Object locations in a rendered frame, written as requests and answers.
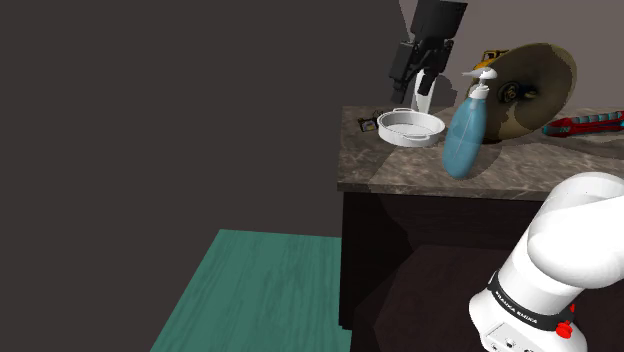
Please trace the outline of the dark cabinet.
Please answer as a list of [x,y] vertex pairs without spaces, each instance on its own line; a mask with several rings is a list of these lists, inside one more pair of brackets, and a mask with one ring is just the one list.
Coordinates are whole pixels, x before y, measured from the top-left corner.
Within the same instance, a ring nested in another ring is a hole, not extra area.
[[534,200],[344,194],[339,325],[419,246],[509,249],[542,203]]

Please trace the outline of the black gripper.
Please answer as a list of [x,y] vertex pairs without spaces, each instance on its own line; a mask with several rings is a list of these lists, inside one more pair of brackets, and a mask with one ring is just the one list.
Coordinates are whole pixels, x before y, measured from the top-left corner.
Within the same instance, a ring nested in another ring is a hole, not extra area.
[[447,0],[418,0],[410,32],[418,43],[403,41],[392,62],[389,77],[393,80],[392,99],[403,99],[415,74],[423,73],[417,93],[427,96],[435,79],[443,73],[467,3]]

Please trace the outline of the dark robot stand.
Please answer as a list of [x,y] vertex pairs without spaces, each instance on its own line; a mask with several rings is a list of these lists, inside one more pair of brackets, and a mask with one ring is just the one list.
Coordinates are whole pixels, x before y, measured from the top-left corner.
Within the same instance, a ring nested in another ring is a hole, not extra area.
[[[351,352],[486,352],[469,300],[508,250],[419,247],[355,309]],[[586,290],[575,323],[589,352],[624,352],[624,281]]]

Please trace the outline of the yellow toy truck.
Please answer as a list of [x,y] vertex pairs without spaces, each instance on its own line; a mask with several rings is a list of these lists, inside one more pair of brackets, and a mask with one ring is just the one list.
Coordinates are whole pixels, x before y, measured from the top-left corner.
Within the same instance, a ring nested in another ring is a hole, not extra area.
[[474,66],[474,70],[489,67],[493,61],[495,61],[500,56],[505,55],[507,52],[509,52],[509,49],[484,51],[480,62]]

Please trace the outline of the red utility knife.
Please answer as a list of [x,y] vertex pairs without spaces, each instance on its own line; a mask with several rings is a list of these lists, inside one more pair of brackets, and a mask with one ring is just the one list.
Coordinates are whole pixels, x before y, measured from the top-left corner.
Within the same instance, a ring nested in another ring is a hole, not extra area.
[[624,111],[574,116],[557,119],[542,128],[542,133],[550,137],[566,138],[624,130]]

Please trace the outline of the blue soap dispenser bottle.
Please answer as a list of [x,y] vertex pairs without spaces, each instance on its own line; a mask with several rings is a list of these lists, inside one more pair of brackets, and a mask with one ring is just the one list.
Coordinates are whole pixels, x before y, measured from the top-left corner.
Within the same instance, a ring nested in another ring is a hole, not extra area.
[[490,91],[487,81],[495,79],[497,72],[481,67],[464,72],[463,76],[475,78],[478,83],[453,115],[445,137],[443,167],[454,179],[469,174],[479,153],[486,131],[486,99]]

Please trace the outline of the white tall cup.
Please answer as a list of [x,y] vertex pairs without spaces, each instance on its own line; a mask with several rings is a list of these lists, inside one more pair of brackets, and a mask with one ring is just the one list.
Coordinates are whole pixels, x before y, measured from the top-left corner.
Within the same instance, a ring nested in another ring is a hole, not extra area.
[[415,78],[414,90],[411,100],[411,109],[417,112],[428,114],[431,106],[436,80],[432,81],[428,93],[426,95],[422,95],[419,93],[419,88],[424,78],[427,78],[427,75],[423,70],[421,70]]

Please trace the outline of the brass cymbal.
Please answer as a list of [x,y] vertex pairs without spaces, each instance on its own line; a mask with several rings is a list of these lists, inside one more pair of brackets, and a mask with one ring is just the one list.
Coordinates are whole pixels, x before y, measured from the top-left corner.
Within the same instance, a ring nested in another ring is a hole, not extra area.
[[485,144],[519,138],[542,128],[567,104],[577,80],[572,55],[550,43],[509,49],[489,67],[497,77],[488,82]]

